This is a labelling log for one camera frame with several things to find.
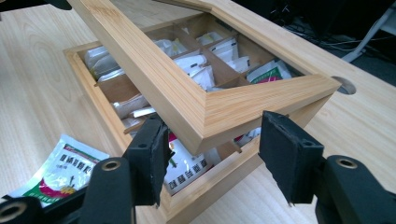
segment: light wood tabletop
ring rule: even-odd
[[[148,17],[161,18],[175,12],[171,7],[150,11],[150,4],[144,10],[131,12],[137,25],[144,27]],[[62,133],[111,156],[120,155],[112,150],[115,140],[84,95],[63,54],[64,49],[96,40],[73,10],[41,6],[2,13],[1,195],[33,176]],[[328,59],[338,60],[332,56]],[[342,65],[336,70],[345,73],[337,76],[349,80],[356,93],[336,92],[305,130],[326,147],[326,157],[340,154],[355,158],[385,189],[396,192],[396,89],[353,65]],[[192,223],[316,223],[314,208],[315,202],[289,207],[262,164]],[[153,223],[146,210],[137,210],[138,221]]]

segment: desk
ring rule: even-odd
[[[42,6],[5,12],[2,18],[0,194],[26,183],[61,133],[116,156],[114,139],[63,54],[96,40],[78,14]],[[305,129],[326,147],[325,156],[362,161],[385,189],[396,192],[396,89],[342,64],[335,70],[345,73],[336,75],[351,81],[357,92],[335,93]],[[150,210],[138,209],[140,223],[155,223]],[[289,207],[263,164],[192,223],[315,222],[314,205]]]

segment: green and white packet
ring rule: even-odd
[[[93,166],[108,154],[62,134],[49,157],[22,187],[3,198],[37,197],[43,207],[88,185]]]

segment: open wooden tea box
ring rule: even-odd
[[[113,103],[141,93],[192,155],[217,147],[227,156],[222,156],[221,163],[178,193],[170,195],[163,188],[162,204],[155,211],[163,223],[191,221],[262,163],[257,156],[257,138],[242,148],[233,140],[259,127],[263,110],[289,115],[305,126],[340,85],[330,74],[321,74],[319,67],[294,58],[296,55],[282,47],[282,43],[257,32],[257,21],[253,19],[258,16],[234,3],[194,2],[195,7],[210,13],[143,29],[137,28],[109,1],[73,0],[70,4],[100,42],[67,49],[65,55],[120,151],[128,147],[133,139],[130,132],[137,131],[142,122],[126,128]],[[235,8],[252,21],[241,23]],[[216,38],[211,41],[200,39],[213,32]],[[167,55],[154,43],[164,39],[176,41],[183,50]],[[242,71],[235,71],[214,50],[230,41],[236,43],[233,47],[236,58],[248,57],[247,67]],[[87,50],[102,45],[126,75],[103,82],[95,80],[84,56]],[[189,55],[205,56],[204,66],[210,65],[213,72],[212,86],[198,85],[174,62]],[[291,78],[261,84],[248,81],[257,68],[273,60],[283,62]]]

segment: wooden frame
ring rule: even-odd
[[[281,39],[261,33],[263,19],[231,1],[193,3],[310,76],[205,92],[108,0],[69,3],[192,154],[258,127],[263,110],[292,114],[327,99],[340,86],[330,74],[322,73],[319,66],[299,57],[290,43],[278,43]]]

